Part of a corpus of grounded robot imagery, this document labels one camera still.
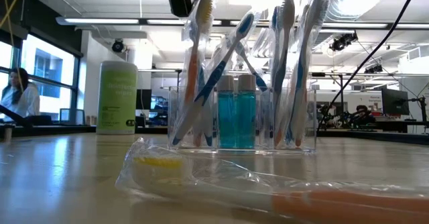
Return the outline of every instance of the small bottle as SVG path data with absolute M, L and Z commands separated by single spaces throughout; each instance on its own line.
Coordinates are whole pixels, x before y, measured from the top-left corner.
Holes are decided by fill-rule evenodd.
M 220 148 L 236 148 L 234 77 L 222 76 L 217 91 Z
M 237 148 L 255 147 L 256 79 L 252 74 L 239 76 L 237 95 Z

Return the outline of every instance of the ceiling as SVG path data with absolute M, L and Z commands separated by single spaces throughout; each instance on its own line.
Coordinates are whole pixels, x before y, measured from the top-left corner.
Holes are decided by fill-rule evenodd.
M 144 17 L 144 18 L 175 18 L 170 13 L 168 0 L 40 0 L 64 17 Z M 364 13 L 359 21 L 393 22 L 405 0 L 381 0 L 375 7 Z M 429 0 L 412 0 L 405 12 L 402 22 L 429 23 L 429 15 L 422 13 L 423 5 Z M 213 11 L 215 19 L 241 19 L 251 9 L 246 0 L 218 0 Z M 146 32 L 156 49 L 153 62 L 183 62 L 182 27 L 180 26 L 98 26 L 92 29 L 101 32 Z M 231 28 L 214 27 L 212 33 L 227 34 Z M 256 28 L 249 40 L 255 40 L 260 28 Z M 357 30 L 359 41 L 366 50 L 371 51 L 387 32 L 383 30 Z M 104 37 L 106 45 L 113 38 Z M 388 71 L 397 70 L 397 57 L 405 54 L 419 44 L 429 44 L 429 31 L 396 30 L 388 39 L 390 49 L 382 47 L 374 57 L 382 58 Z M 332 55 L 328 49 L 329 42 L 321 45 L 313 54 L 311 71 L 332 70 L 352 72 L 367 53 L 359 44 L 353 44 L 342 52 Z M 216 44 L 209 44 L 206 57 L 210 57 Z

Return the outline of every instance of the desk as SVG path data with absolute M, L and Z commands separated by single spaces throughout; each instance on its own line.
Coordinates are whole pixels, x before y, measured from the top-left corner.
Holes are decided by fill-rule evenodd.
M 427 125 L 423 121 L 376 121 L 376 128 L 382 129 L 383 131 L 398 131 L 400 133 L 407 133 L 409 125 Z
M 239 209 L 142 201 L 116 190 L 124 156 L 138 137 L 81 133 L 0 144 L 0 223 L 288 223 Z M 166 141 L 165 135 L 145 137 Z M 327 137 L 318 140 L 316 155 L 234 161 L 300 180 L 428 186 L 428 156 L 425 146 Z

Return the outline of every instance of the ceiling duct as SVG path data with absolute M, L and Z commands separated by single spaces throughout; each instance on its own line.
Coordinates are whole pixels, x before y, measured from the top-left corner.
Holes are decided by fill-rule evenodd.
M 380 0 L 330 0 L 325 21 L 355 21 Z

